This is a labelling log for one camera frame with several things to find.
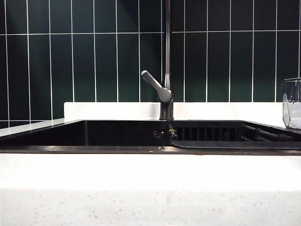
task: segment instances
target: quartz countertop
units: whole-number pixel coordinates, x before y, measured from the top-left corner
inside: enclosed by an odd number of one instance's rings
[[[48,127],[48,126],[54,126],[54,125],[58,125],[58,124],[62,124],[65,122],[70,122],[70,121],[72,121],[72,120],[67,120],[65,118],[61,118],[61,119],[47,120],[47,121],[26,124],[26,125],[22,125],[22,126],[14,126],[14,127],[9,127],[9,128],[4,128],[4,129],[0,129],[0,137],[12,135],[15,133],[22,133],[22,132],[26,132],[29,130],[40,129],[40,128],[44,128],[44,127]]]
[[[301,156],[0,154],[1,225],[299,226]]]

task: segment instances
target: dark green tile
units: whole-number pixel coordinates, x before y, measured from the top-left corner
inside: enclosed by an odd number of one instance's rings
[[[184,95],[184,34],[173,33],[171,37],[171,78],[174,101],[182,102]]]
[[[299,67],[299,75],[301,75],[301,66]]]
[[[116,102],[116,35],[98,34],[96,35],[95,45],[97,101]]]
[[[29,119],[27,36],[8,36],[9,114],[11,120]]]
[[[256,32],[254,37],[255,102],[275,100],[275,32]]]
[[[299,32],[278,32],[277,37],[277,92],[283,101],[283,79],[298,77]]]
[[[118,32],[138,32],[138,0],[117,0]]]
[[[53,118],[64,117],[64,103],[73,101],[71,35],[51,36]]]
[[[51,119],[49,36],[29,37],[30,102],[32,120]]]
[[[8,121],[0,121],[0,129],[8,128]]]
[[[207,0],[186,0],[187,31],[207,30]]]
[[[8,34],[27,33],[26,0],[7,0],[6,18]]]
[[[93,0],[72,0],[73,32],[93,32]]]
[[[74,97],[76,102],[95,101],[94,39],[92,34],[73,36]]]
[[[230,29],[230,1],[210,0],[208,2],[208,29],[210,31]]]
[[[186,33],[185,101],[206,101],[206,34]]]
[[[9,122],[10,127],[22,126],[22,125],[27,125],[27,124],[30,124],[30,121],[10,121]]]
[[[165,1],[163,1],[163,10],[165,11]],[[171,1],[171,28],[174,32],[184,31],[184,0]]]
[[[0,120],[8,119],[5,36],[0,36]]]
[[[4,0],[0,0],[0,34],[5,34]]]
[[[140,0],[140,31],[161,31],[161,0]]]
[[[112,0],[95,0],[95,31],[116,31],[116,5]]]
[[[71,4],[70,0],[51,0],[50,18],[52,33],[71,32]]]
[[[231,0],[231,30],[253,29],[253,0]]]
[[[229,32],[208,35],[208,102],[229,100]]]
[[[278,0],[278,30],[299,29],[299,0]]]
[[[141,34],[140,35],[140,65],[141,71],[147,70],[156,80],[161,83],[161,35]],[[141,101],[157,102],[158,95],[141,79]]]
[[[139,101],[138,34],[118,35],[118,86],[120,102]]]
[[[233,32],[231,36],[231,102],[252,101],[251,32]]]
[[[254,0],[255,30],[276,29],[276,0]]]
[[[28,0],[29,33],[49,33],[49,0]]]

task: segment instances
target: green tile wall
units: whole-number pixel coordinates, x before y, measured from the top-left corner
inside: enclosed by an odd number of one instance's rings
[[[0,0],[1,127],[62,118],[64,102],[157,102],[140,71],[164,74],[164,5]],[[281,102],[282,80],[301,70],[299,8],[172,0],[174,100]]]

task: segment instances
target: clear plastic container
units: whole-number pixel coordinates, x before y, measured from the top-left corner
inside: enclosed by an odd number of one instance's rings
[[[287,128],[301,129],[301,78],[284,79],[283,122]]]

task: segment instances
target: black sink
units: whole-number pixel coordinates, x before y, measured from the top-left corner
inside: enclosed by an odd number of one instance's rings
[[[247,121],[75,121],[0,137],[0,150],[8,146],[301,151],[301,131]]]

